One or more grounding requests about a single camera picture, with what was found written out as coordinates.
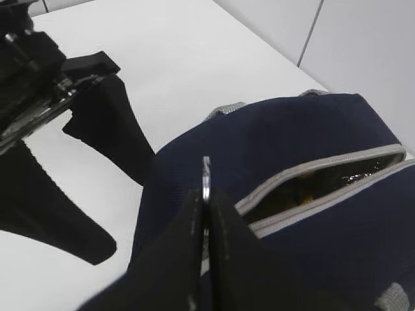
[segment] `gray zipper trim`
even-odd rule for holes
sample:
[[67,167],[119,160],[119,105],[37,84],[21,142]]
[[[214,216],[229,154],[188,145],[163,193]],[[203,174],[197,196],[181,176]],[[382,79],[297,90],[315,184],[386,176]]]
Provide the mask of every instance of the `gray zipper trim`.
[[258,238],[271,235],[281,229],[295,224],[296,222],[329,209],[330,207],[356,195],[360,191],[371,187],[373,184],[389,177],[390,175],[400,172],[404,168],[411,167],[412,165],[415,165],[415,160],[405,161],[393,165],[311,203],[289,209],[288,211],[255,222],[250,225],[250,228]]
[[296,167],[283,170],[271,178],[268,178],[248,196],[236,203],[235,207],[239,214],[244,215],[247,212],[251,211],[256,205],[258,205],[259,202],[262,201],[262,199],[267,196],[268,193],[270,193],[272,190],[287,180],[312,172],[314,170],[320,170],[326,167],[333,167],[336,165],[362,161],[366,159],[373,159],[375,157],[389,156],[391,154],[403,154],[405,158],[406,151],[405,148],[403,148],[400,144],[391,144],[388,146],[352,152],[349,154],[335,155],[333,157],[326,157],[324,159],[302,163]]

